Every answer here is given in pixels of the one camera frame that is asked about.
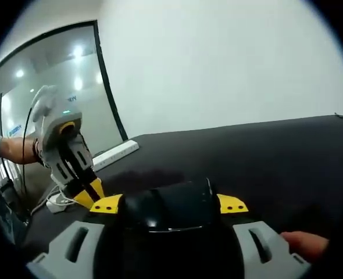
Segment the person's right hand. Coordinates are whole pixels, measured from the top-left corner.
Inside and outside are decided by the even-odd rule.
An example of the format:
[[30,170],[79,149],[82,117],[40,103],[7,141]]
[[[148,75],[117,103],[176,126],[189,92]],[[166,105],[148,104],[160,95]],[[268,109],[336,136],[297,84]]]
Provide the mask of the person's right hand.
[[289,243],[291,249],[310,257],[322,254],[329,243],[327,238],[303,231],[282,232],[281,236]]

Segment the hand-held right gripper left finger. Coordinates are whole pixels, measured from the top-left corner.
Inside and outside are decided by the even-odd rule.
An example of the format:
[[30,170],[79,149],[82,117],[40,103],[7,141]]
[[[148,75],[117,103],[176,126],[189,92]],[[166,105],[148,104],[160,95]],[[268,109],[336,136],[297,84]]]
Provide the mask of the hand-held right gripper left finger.
[[95,252],[105,230],[104,222],[75,221],[27,264],[34,278],[95,278]]

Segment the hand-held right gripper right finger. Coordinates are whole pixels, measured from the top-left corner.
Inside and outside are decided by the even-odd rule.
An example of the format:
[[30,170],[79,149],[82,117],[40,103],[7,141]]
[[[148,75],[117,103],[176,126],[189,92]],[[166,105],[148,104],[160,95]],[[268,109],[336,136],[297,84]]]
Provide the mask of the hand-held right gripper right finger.
[[240,278],[302,278],[310,263],[291,252],[288,242],[263,220],[251,215],[237,197],[218,194],[220,217],[229,228],[233,268]]

